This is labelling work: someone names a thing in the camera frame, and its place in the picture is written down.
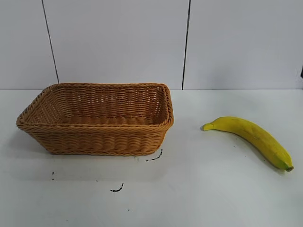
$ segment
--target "wicker basket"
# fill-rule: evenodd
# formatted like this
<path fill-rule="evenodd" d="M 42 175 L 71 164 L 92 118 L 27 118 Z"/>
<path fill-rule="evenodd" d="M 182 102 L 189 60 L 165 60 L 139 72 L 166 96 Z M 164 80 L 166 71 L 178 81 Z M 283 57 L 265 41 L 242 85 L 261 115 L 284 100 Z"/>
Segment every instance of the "wicker basket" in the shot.
<path fill-rule="evenodd" d="M 149 155 L 173 123 L 164 84 L 52 85 L 17 118 L 57 155 Z"/>

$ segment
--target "basket rim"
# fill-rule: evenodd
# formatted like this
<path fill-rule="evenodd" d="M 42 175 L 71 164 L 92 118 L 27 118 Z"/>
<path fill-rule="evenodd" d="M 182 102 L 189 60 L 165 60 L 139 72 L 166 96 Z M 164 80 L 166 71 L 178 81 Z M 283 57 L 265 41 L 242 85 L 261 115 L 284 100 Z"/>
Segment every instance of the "basket rim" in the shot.
<path fill-rule="evenodd" d="M 151 125 L 129 125 L 129 124 L 63 124 L 63 123 L 30 123 L 26 119 L 30 117 L 35 108 L 40 104 L 44 97 L 54 88 L 61 87 L 162 87 L 164 89 L 167 118 L 160 124 Z M 96 84 L 96 83 L 60 83 L 45 88 L 33 102 L 19 115 L 16 125 L 18 128 L 26 131 L 60 131 L 68 132 L 70 129 L 77 131 L 101 131 L 106 129 L 107 132 L 112 131 L 165 131 L 174 123 L 173 109 L 170 98 L 169 88 L 165 84 L 158 83 L 136 83 L 136 84 Z"/>

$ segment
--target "white tabletop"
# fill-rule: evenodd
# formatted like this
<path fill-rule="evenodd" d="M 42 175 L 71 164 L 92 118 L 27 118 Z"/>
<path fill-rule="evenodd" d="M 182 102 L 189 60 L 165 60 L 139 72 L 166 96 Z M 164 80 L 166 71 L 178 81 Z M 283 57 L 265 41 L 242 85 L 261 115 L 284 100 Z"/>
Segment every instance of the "white tabletop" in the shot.
<path fill-rule="evenodd" d="M 303 90 L 172 91 L 175 124 L 150 162 L 160 151 L 49 154 L 15 126 L 39 92 L 0 91 L 1 226 L 303 226 Z M 282 174 L 235 135 L 200 130 L 220 116 L 271 132 L 294 170 Z"/>

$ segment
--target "banana tip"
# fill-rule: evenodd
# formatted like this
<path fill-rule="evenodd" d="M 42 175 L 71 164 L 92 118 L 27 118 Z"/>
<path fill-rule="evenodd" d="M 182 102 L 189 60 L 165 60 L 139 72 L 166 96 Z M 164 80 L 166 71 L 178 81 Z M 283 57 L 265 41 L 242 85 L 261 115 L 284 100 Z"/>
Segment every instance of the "banana tip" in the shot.
<path fill-rule="evenodd" d="M 293 169 L 294 169 L 293 166 L 292 166 L 292 167 L 288 167 L 288 168 L 286 169 L 286 171 L 290 172 L 290 171 L 292 171 Z"/>

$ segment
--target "banana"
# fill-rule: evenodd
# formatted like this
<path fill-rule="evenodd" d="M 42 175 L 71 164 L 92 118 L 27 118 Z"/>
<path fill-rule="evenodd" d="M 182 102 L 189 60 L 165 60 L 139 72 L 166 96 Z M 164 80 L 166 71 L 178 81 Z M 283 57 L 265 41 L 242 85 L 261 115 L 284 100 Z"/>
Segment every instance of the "banana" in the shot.
<path fill-rule="evenodd" d="M 234 133 L 254 145 L 275 167 L 292 171 L 292 160 L 282 145 L 267 131 L 253 122 L 237 117 L 220 117 L 202 126 L 202 130 L 219 130 Z"/>

